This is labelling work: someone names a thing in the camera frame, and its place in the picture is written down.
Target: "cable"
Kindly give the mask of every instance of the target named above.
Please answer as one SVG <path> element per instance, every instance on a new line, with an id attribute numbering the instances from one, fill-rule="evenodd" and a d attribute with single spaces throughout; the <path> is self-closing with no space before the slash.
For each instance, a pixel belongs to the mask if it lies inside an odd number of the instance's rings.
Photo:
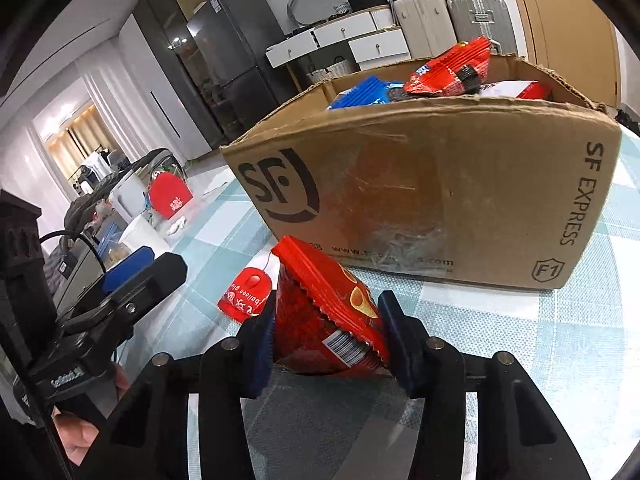
<path id="1" fill-rule="evenodd" d="M 44 235 L 40 239 L 40 243 L 42 244 L 43 242 L 46 242 L 50 238 L 54 238 L 56 236 L 65 236 L 65 235 L 71 236 L 73 240 L 75 240 L 76 238 L 80 238 L 86 244 L 86 246 L 89 247 L 89 250 L 95 256 L 95 259 L 98 260 L 98 263 L 100 264 L 100 268 L 102 269 L 102 273 L 103 274 L 107 273 L 107 269 L 104 266 L 102 259 L 100 258 L 100 254 L 98 254 L 98 251 L 95 249 L 94 245 L 82 233 L 76 233 L 75 231 L 71 231 L 69 229 L 61 229 L 60 231 L 53 231 L 49 234 Z"/>

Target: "suitcase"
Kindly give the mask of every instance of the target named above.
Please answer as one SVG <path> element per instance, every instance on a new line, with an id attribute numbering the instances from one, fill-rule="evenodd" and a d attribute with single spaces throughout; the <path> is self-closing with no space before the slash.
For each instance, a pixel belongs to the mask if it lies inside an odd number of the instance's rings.
<path id="1" fill-rule="evenodd" d="M 518 51 L 504 0 L 449 0 L 447 5 L 459 41 L 485 36 L 494 44 L 498 54 Z"/>
<path id="2" fill-rule="evenodd" d="M 394 10 L 411 57 L 435 57 L 457 43 L 445 0 L 398 0 Z"/>

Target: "white basket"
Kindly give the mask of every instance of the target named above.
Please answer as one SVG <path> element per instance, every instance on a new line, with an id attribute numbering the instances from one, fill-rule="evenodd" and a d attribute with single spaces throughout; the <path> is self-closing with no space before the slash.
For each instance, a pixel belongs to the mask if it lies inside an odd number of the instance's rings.
<path id="1" fill-rule="evenodd" d="M 358 69 L 354 66 L 354 64 L 348 59 L 344 61 L 339 61 L 338 63 L 334 63 L 327 68 L 321 68 L 320 70 L 314 70 L 313 72 L 307 74 L 309 79 L 313 84 L 319 83 L 321 81 L 327 81 L 329 79 L 333 79 L 334 77 L 340 77 L 347 74 L 353 74 L 357 72 Z"/>
<path id="2" fill-rule="evenodd" d="M 327 70 L 329 71 L 331 78 L 340 77 L 341 75 L 353 74 L 354 72 L 358 71 L 358 69 L 348 59 L 332 64 L 331 66 L 327 67 Z"/>

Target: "human hand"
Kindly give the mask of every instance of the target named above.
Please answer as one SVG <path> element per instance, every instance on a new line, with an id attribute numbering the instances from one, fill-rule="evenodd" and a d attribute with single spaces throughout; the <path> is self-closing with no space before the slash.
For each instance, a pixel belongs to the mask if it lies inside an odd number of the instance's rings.
<path id="1" fill-rule="evenodd" d="M 129 381 L 120 365 L 116 364 L 115 367 L 116 375 L 113 381 L 118 390 L 118 400 L 120 400 L 129 389 Z M 71 413 L 61 413 L 57 408 L 53 411 L 53 423 L 69 460 L 80 465 L 95 437 L 98 436 L 98 429 L 90 422 Z"/>

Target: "cardboard box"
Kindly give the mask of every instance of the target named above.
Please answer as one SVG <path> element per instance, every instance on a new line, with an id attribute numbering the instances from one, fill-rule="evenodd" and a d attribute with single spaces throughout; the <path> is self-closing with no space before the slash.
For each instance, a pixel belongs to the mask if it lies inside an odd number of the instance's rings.
<path id="1" fill-rule="evenodd" d="M 527 288 L 559 288 L 604 204 L 621 131 L 555 73 L 493 56 L 489 82 L 540 80 L 556 102 L 462 96 L 326 110 L 371 74 L 320 83 L 223 155 L 279 238 L 342 263 Z"/>

